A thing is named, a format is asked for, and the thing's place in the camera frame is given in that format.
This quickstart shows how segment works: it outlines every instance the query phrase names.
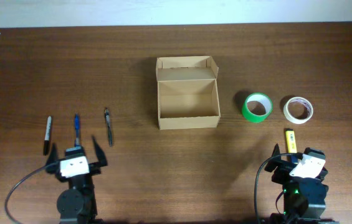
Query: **wooden table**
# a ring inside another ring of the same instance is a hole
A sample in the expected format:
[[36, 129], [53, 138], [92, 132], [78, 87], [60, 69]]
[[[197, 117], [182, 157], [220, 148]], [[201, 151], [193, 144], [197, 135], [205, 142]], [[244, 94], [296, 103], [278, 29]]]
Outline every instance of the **wooden table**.
[[[4, 199], [23, 176], [42, 166], [48, 115], [61, 157], [74, 143], [80, 113], [82, 144], [94, 161], [91, 136], [109, 166], [95, 176], [98, 217], [128, 222], [243, 220], [254, 216], [254, 178], [284, 128], [299, 151], [321, 149], [330, 186], [324, 218], [352, 223], [352, 22], [216, 26], [0, 29], [0, 223]], [[160, 131], [156, 57], [212, 55], [221, 120], [216, 129]], [[259, 91], [273, 101], [262, 123], [246, 121], [235, 96]], [[309, 99], [314, 116], [292, 124], [280, 104]], [[112, 112], [115, 146], [103, 118]], [[281, 186], [263, 172], [259, 212], [276, 212]], [[24, 223], [57, 223], [55, 203], [67, 184], [41, 173], [10, 201]]]

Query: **blue pen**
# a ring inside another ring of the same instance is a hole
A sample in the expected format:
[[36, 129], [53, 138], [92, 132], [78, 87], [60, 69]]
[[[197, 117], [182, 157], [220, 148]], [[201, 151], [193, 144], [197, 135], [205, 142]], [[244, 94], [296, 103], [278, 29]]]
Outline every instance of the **blue pen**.
[[76, 139], [75, 139], [75, 147], [76, 147], [80, 145], [80, 139], [79, 139], [80, 122], [78, 120], [78, 114], [75, 114], [75, 131], [76, 131]]

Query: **cardboard box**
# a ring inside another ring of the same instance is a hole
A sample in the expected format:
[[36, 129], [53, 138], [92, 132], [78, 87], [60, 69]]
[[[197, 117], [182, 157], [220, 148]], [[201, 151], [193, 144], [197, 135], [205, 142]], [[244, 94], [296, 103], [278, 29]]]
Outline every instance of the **cardboard box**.
[[220, 120], [217, 73], [210, 56], [156, 61], [159, 128], [215, 128]]

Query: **black cable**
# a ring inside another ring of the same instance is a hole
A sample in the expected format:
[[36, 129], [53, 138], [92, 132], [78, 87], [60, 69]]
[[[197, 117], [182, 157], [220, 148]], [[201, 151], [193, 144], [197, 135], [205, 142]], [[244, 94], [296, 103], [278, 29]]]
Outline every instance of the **black cable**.
[[256, 174], [256, 181], [255, 181], [255, 193], [254, 193], [254, 203], [255, 203], [255, 215], [256, 215], [256, 220], [257, 220], [257, 223], [260, 224], [260, 218], [259, 218], [259, 213], [257, 212], [257, 186], [259, 185], [259, 175], [260, 175], [260, 171], [262, 171], [263, 167], [269, 162], [271, 161], [272, 159], [275, 159], [275, 158], [278, 158], [278, 157], [281, 157], [281, 156], [298, 156], [299, 154], [301, 153], [282, 153], [282, 154], [278, 154], [278, 155], [275, 155], [275, 156], [272, 156], [268, 159], [266, 159], [266, 161], [264, 161], [262, 163], [262, 165], [260, 165], [258, 171], [257, 171], [257, 174]]
[[54, 166], [54, 165], [57, 165], [57, 162], [54, 162], [54, 163], [51, 163], [51, 164], [48, 164], [44, 167], [40, 167], [38, 168], [37, 170], [31, 172], [30, 174], [27, 174], [24, 178], [22, 178], [16, 185], [14, 185], [12, 187], [12, 189], [9, 191], [8, 195], [7, 195], [7, 198], [6, 198], [6, 201], [4, 202], [4, 209], [6, 210], [6, 214], [8, 216], [8, 218], [13, 222], [13, 223], [16, 223], [16, 224], [22, 224], [20, 221], [16, 220], [10, 213], [9, 213], [9, 210], [8, 210], [8, 201], [9, 201], [9, 198], [11, 197], [12, 193], [14, 193], [14, 191], [18, 188], [18, 186], [20, 186], [25, 180], [27, 180], [28, 178], [30, 178], [31, 176], [33, 176], [34, 174], [42, 171], [42, 170], [45, 170], [46, 168], [48, 167], [51, 167], [51, 166]]
[[278, 213], [280, 213], [280, 210], [278, 209], [278, 200], [280, 200], [280, 198], [283, 196], [283, 191], [281, 191], [281, 193], [278, 195], [277, 199], [275, 200], [275, 208], [277, 209]]

